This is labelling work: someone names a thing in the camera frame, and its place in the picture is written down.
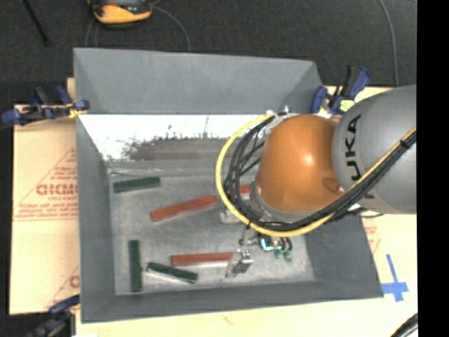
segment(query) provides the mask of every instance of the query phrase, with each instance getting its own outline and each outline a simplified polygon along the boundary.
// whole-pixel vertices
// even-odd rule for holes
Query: clamp
[[[72,329],[70,335],[73,336],[75,323],[74,314],[70,309],[79,303],[79,295],[75,295],[50,307],[48,313],[52,317],[38,325],[33,331],[26,333],[24,337],[53,337],[66,327]]]
[[[310,112],[312,114],[343,115],[355,102],[355,98],[370,82],[370,72],[360,66],[348,66],[346,79],[341,90],[337,88],[333,95],[328,93],[328,89],[319,86],[312,97]]]
[[[58,117],[76,116],[88,110],[90,103],[87,100],[73,101],[69,93],[61,86],[56,86],[55,94],[60,104],[50,105],[48,96],[42,87],[37,86],[31,95],[32,103],[22,107],[5,111],[1,120],[8,125],[24,126],[31,122],[56,119]]]

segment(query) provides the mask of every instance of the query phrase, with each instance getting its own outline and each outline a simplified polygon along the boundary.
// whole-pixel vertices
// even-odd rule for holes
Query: blue cross marker
[[[394,282],[390,282],[387,284],[382,284],[382,291],[384,294],[392,293],[394,296],[394,300],[396,302],[404,300],[402,296],[403,292],[408,292],[408,287],[405,282],[399,282],[398,277],[396,276],[396,271],[394,270],[393,261],[391,260],[391,256],[387,254],[387,261],[390,266],[391,274],[393,275]]]

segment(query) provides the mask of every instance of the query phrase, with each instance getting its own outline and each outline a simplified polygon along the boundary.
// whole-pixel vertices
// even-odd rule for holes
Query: handheld device
[[[104,26],[130,27],[152,14],[147,0],[87,0],[95,19]]]

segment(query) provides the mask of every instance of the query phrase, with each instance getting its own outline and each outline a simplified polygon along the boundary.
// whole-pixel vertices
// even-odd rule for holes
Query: cardboard
[[[9,312],[46,312],[79,292],[74,120],[14,128]]]

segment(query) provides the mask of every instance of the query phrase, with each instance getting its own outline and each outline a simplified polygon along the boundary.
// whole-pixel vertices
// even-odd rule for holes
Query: gray box
[[[149,212],[216,193],[214,162],[234,125],[267,110],[308,113],[321,82],[303,60],[76,48],[74,62],[76,96],[91,102],[76,127],[84,322],[382,296],[359,216],[295,237],[291,262],[256,246],[244,276],[200,270],[193,286],[143,277],[132,293],[129,239],[141,241],[143,267],[168,264],[171,253],[237,247],[243,226],[220,224],[220,204],[158,225]],[[154,174],[157,189],[112,189]]]

